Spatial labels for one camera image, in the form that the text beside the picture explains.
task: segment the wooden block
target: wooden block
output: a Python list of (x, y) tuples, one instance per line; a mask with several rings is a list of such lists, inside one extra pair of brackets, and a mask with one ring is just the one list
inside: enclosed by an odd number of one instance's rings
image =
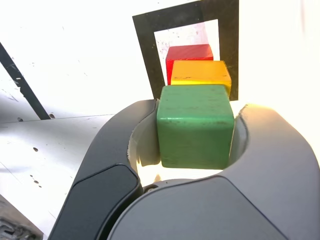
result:
[(171, 84), (172, 69), (176, 60), (213, 60), (209, 44), (190, 46), (171, 46), (165, 58), (168, 85)]
[(234, 115), (223, 85), (165, 86), (156, 120), (164, 167), (227, 167)]
[(224, 61), (174, 61), (171, 85), (220, 84), (230, 94), (231, 77)]

